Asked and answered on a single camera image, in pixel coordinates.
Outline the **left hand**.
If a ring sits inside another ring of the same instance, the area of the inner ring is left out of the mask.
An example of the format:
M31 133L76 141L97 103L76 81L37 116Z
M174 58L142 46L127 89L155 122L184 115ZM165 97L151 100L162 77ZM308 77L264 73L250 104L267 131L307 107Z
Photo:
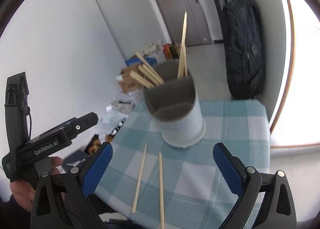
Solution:
M61 159L61 157L58 156L51 157L50 159L52 162L51 174L60 174L57 167L62 165L63 159ZM28 212L31 212L33 207L33 200L35 197L35 189L33 189L33 187L29 183L23 180L16 180L14 182L11 182L10 189L16 202L23 209L25 209Z

